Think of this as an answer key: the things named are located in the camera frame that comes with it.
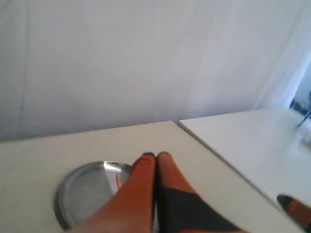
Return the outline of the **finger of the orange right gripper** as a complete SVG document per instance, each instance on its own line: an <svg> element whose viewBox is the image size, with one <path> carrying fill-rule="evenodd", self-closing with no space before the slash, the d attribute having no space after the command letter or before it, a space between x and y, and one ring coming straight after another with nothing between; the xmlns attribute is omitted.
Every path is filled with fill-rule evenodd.
<svg viewBox="0 0 311 233"><path fill-rule="evenodd" d="M280 194L277 201L282 209L297 223L311 222L311 208L290 196Z"/></svg>

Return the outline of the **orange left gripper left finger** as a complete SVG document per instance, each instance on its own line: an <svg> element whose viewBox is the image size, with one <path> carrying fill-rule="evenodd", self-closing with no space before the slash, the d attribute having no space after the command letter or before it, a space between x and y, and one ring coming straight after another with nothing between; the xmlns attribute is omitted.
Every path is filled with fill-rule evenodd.
<svg viewBox="0 0 311 233"><path fill-rule="evenodd" d="M154 222L156 157L142 154L114 197L70 233L151 233Z"/></svg>

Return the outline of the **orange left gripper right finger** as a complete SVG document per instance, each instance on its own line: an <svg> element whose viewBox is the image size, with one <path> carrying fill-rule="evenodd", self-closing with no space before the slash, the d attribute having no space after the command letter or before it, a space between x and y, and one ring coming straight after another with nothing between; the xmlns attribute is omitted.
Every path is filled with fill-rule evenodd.
<svg viewBox="0 0 311 233"><path fill-rule="evenodd" d="M245 232L197 194L167 152L156 157L155 196L160 233Z"/></svg>

